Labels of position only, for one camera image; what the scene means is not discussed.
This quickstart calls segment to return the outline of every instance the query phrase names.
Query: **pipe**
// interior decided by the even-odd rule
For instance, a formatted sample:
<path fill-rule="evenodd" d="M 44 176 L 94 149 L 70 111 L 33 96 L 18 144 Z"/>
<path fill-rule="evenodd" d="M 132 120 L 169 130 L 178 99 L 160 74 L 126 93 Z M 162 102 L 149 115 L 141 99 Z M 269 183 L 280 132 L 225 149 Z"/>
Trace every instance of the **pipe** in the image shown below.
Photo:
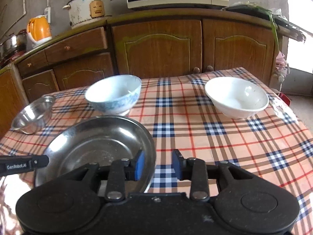
<path fill-rule="evenodd" d="M 18 18 L 0 37 L 0 40 L 5 36 L 5 34 L 22 18 L 26 15 L 26 0 L 23 0 L 23 15 Z"/>

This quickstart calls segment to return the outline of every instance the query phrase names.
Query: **blue and white bowl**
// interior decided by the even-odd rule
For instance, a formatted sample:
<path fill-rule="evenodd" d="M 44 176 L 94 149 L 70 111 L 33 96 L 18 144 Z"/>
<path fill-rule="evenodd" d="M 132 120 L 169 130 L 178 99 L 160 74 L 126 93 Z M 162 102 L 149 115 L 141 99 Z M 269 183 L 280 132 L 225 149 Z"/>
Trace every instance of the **blue and white bowl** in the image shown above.
<path fill-rule="evenodd" d="M 141 79 L 133 75 L 116 75 L 91 85 L 85 99 L 91 107 L 107 115 L 127 115 L 138 101 Z"/>

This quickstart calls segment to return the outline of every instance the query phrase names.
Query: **bowl rim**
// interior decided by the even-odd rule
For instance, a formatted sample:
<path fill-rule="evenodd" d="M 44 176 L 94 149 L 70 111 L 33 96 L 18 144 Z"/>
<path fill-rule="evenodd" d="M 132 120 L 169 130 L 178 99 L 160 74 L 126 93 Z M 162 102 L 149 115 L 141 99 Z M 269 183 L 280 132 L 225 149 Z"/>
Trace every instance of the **bowl rim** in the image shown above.
<path fill-rule="evenodd" d="M 241 81 L 248 82 L 249 84 L 255 85 L 256 87 L 258 87 L 259 89 L 261 89 L 261 91 L 265 94 L 265 96 L 266 96 L 266 98 L 267 98 L 266 105 L 264 105 L 263 107 L 261 107 L 261 108 L 259 108 L 259 109 L 238 109 L 238 108 L 234 108 L 234 107 L 231 107 L 231 106 L 229 106 L 229 105 L 226 105 L 226 104 L 224 104 L 224 103 L 222 103 L 222 102 L 220 102 L 220 101 L 218 101 L 218 100 L 212 98 L 212 97 L 209 95 L 208 91 L 207 91 L 207 84 L 208 84 L 211 80 L 216 80 L 216 79 L 220 79 L 220 78 L 232 78 L 232 79 L 235 79 L 235 80 L 241 80 Z M 223 105 L 223 106 L 228 107 L 228 108 L 231 108 L 231 109 L 234 109 L 234 110 L 238 110 L 238 111 L 247 111 L 247 112 L 255 112 L 255 111 L 256 111 L 256 112 L 258 112 L 258 111 L 261 111 L 261 110 L 266 109 L 267 106 L 268 106 L 269 103 L 270 103 L 270 99 L 269 99 L 267 93 L 265 92 L 265 90 L 264 90 L 262 87 L 260 87 L 260 86 L 258 86 L 258 85 L 256 85 L 256 84 L 254 84 L 254 83 L 252 83 L 252 82 L 250 82 L 250 81 L 248 81 L 248 80 L 241 79 L 241 78 L 237 78 L 237 77 L 228 77 L 228 76 L 224 77 L 224 76 L 222 76 L 222 77 L 215 77 L 215 78 L 212 78 L 212 79 L 208 80 L 208 81 L 206 82 L 206 84 L 204 85 L 204 91 L 205 91 L 205 93 L 207 94 L 207 96 L 208 96 L 210 99 L 216 101 L 218 104 Z"/>
<path fill-rule="evenodd" d="M 110 76 L 110 77 L 101 79 L 101 80 L 99 80 L 99 81 L 93 83 L 92 85 L 90 85 L 90 86 L 87 88 L 86 92 L 85 92 L 85 99 L 86 99 L 88 102 L 92 102 L 92 103 L 102 103 L 102 102 L 109 103 L 109 102 L 119 101 L 119 100 L 125 98 L 125 96 L 128 96 L 128 95 L 130 95 L 130 94 L 133 94 L 133 92 L 131 92 L 131 93 L 128 93 L 128 94 L 126 94 L 126 95 L 123 95 L 123 96 L 118 97 L 118 98 L 113 99 L 113 100 L 103 100 L 103 101 L 91 101 L 90 99 L 88 99 L 88 98 L 86 97 L 86 94 L 87 94 L 88 90 L 89 90 L 93 85 L 97 84 L 97 83 L 100 82 L 100 81 L 104 81 L 104 80 L 107 80 L 107 79 L 109 79 L 109 78 L 114 78 L 114 77 L 119 77 L 119 76 L 131 76 L 131 77 L 138 78 L 139 81 L 140 81 L 140 84 L 139 84 L 139 86 L 138 86 L 133 92 L 135 92 L 138 88 L 141 88 L 141 85 L 142 85 L 141 78 L 139 78 L 139 77 L 137 77 L 137 76 L 135 76 L 135 75 L 131 75 L 131 74 L 113 75 L 113 76 Z"/>
<path fill-rule="evenodd" d="M 11 130 L 14 130 L 14 131 L 18 131 L 18 130 L 22 130 L 24 128 L 26 128 L 28 126 L 28 124 L 24 125 L 24 126 L 21 126 L 21 127 L 15 127 L 13 126 L 13 123 L 15 121 L 15 119 L 17 118 L 18 115 L 20 115 L 27 107 L 31 107 L 31 106 L 34 106 L 38 103 L 42 103 L 42 102 L 50 102 L 51 105 L 50 105 L 50 108 L 52 108 L 53 104 L 55 103 L 55 100 L 56 100 L 56 97 L 53 96 L 53 95 L 50 95 L 50 96 L 42 96 L 40 98 L 38 98 L 37 100 L 34 100 L 32 103 L 28 104 L 26 107 L 24 107 L 16 116 L 15 118 L 12 120 L 12 123 L 11 123 Z M 49 110 L 45 110 L 42 114 L 40 114 L 38 117 L 36 117 L 36 119 L 32 120 L 32 123 L 38 121 L 39 119 L 41 119 Z"/>

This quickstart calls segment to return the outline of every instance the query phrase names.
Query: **stainless steel plate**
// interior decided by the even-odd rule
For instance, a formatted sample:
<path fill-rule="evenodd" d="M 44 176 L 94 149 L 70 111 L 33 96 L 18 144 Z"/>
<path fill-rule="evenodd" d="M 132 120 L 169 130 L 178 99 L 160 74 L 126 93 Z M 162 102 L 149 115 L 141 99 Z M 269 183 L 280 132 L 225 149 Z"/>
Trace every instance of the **stainless steel plate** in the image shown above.
<path fill-rule="evenodd" d="M 102 116 L 71 126 L 59 134 L 46 148 L 47 167 L 38 169 L 35 186 L 72 171 L 86 163 L 110 165 L 121 158 L 134 158 L 138 150 L 145 152 L 141 179 L 127 181 L 126 192 L 144 192 L 149 188 L 155 170 L 156 150 L 148 130 L 137 121 L 121 116 Z M 103 193 L 103 181 L 99 191 Z"/>

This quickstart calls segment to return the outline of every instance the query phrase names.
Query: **floor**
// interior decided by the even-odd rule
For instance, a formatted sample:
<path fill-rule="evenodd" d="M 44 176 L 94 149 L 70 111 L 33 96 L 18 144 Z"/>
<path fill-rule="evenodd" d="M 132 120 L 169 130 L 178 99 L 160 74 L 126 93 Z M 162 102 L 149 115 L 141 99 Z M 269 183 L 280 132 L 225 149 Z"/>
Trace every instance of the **floor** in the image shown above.
<path fill-rule="evenodd" d="M 291 100 L 290 108 L 313 133 L 313 98 L 288 96 Z"/>

